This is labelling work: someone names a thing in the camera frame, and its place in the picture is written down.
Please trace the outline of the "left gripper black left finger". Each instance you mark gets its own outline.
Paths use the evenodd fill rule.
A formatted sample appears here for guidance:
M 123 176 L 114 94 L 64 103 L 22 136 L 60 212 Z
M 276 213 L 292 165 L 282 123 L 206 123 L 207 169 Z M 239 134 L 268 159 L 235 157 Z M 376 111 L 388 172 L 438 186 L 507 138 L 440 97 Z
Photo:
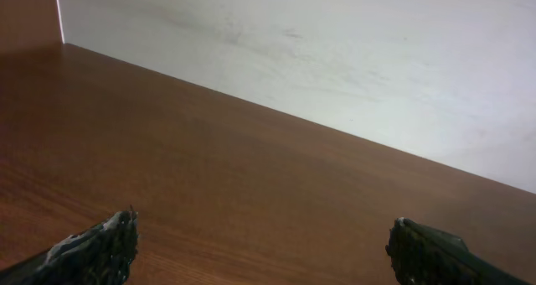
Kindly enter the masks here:
M 137 212 L 123 210 L 1 271 L 1 285 L 123 285 L 137 255 Z

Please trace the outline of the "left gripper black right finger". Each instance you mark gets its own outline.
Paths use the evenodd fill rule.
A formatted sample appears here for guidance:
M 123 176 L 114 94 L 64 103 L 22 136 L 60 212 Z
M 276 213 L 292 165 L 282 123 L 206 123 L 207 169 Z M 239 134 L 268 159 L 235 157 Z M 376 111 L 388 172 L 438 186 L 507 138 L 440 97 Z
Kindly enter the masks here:
M 459 237 L 400 217 L 385 246 L 403 285 L 528 285 L 472 254 Z

